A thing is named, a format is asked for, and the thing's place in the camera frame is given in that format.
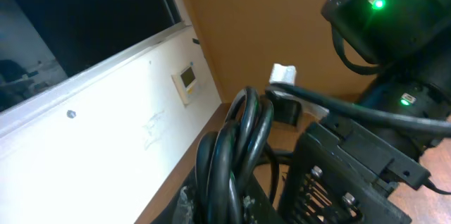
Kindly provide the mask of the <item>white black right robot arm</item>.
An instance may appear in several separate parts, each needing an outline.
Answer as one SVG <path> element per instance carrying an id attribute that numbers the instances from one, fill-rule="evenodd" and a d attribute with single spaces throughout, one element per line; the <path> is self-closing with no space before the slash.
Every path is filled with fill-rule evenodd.
<path id="1" fill-rule="evenodd" d="M 337 55 L 373 75 L 347 103 L 300 87 L 281 91 L 328 110 L 298 139 L 278 205 L 286 223 L 409 223 L 390 202 L 399 184 L 435 190 L 419 162 L 450 136 L 450 0 L 327 0 Z M 349 44 L 366 61 L 346 61 Z"/>

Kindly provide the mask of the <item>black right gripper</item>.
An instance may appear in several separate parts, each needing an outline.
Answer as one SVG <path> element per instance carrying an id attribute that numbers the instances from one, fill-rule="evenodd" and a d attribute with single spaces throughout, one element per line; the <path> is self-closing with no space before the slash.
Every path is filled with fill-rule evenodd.
<path id="1" fill-rule="evenodd" d="M 387 196 L 400 182 L 418 190 L 430 176 L 364 126 L 329 114 L 298 139 L 278 213 L 286 223 L 411 223 Z"/>

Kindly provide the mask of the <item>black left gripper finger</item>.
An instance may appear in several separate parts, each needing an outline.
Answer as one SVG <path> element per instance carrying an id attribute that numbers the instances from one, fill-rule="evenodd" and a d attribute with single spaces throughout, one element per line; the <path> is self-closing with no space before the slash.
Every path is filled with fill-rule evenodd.
<path id="1" fill-rule="evenodd" d="M 192 169 L 152 224 L 282 222 L 254 176 L 248 179 L 243 192 L 235 188 L 235 183 L 233 178 L 218 193 L 209 194 L 207 186 L 198 183 L 196 170 Z"/>

